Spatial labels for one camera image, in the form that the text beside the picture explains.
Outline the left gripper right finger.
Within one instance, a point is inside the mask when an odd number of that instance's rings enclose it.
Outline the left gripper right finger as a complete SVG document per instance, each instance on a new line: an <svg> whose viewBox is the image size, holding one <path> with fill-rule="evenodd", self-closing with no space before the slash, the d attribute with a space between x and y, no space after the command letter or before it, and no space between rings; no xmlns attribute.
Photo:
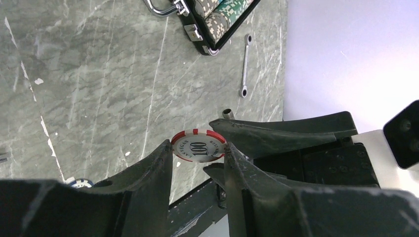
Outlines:
<svg viewBox="0 0 419 237"><path fill-rule="evenodd" d="M251 163L232 143L227 144L225 162ZM225 190L229 235L416 237L419 234L419 200L407 191L293 182L295 187L291 190Z"/></svg>

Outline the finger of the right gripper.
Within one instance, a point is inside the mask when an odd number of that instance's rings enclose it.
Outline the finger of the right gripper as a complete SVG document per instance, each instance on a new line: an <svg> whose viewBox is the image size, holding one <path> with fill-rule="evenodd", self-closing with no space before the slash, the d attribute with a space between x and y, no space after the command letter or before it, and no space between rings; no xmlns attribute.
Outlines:
<svg viewBox="0 0 419 237"><path fill-rule="evenodd" d="M291 190L295 183L265 172L252 163L214 163L204 172L226 190Z"/></svg>
<svg viewBox="0 0 419 237"><path fill-rule="evenodd" d="M358 133L352 115L347 111L276 122L219 118L209 122L209 125L250 158L314 147Z"/></svg>

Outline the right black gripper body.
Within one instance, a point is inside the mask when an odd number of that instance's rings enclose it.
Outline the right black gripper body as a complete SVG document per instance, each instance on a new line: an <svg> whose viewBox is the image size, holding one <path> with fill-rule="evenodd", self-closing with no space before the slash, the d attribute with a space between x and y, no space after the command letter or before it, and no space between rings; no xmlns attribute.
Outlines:
<svg viewBox="0 0 419 237"><path fill-rule="evenodd" d="M334 142L254 159L254 165L288 180L322 185L379 187L362 143Z"/></svg>

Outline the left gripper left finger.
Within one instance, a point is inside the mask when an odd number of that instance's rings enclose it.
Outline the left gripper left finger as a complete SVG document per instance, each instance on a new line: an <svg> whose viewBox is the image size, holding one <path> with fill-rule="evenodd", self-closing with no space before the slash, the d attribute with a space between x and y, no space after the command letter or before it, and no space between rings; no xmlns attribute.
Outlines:
<svg viewBox="0 0 419 237"><path fill-rule="evenodd" d="M172 145L91 188L56 180L2 179L3 237L163 237L172 178Z"/></svg>

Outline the red poker chip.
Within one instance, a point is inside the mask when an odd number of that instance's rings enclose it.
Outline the red poker chip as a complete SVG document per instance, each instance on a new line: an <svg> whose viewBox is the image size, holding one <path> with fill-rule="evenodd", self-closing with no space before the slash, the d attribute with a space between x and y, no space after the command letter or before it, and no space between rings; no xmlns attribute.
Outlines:
<svg viewBox="0 0 419 237"><path fill-rule="evenodd" d="M184 130L171 140L173 153L189 162L212 162L224 156L226 139L220 134L207 129Z"/></svg>

